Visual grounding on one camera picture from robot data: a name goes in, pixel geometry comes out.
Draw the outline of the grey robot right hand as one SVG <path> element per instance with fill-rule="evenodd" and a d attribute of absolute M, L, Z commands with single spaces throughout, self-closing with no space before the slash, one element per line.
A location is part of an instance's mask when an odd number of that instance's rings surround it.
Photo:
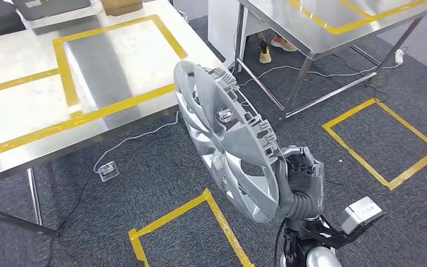
<path fill-rule="evenodd" d="M 292 220 L 319 217 L 324 210 L 324 164 L 308 147 L 288 146 L 278 152 L 273 168 L 279 187 L 279 209 Z"/>

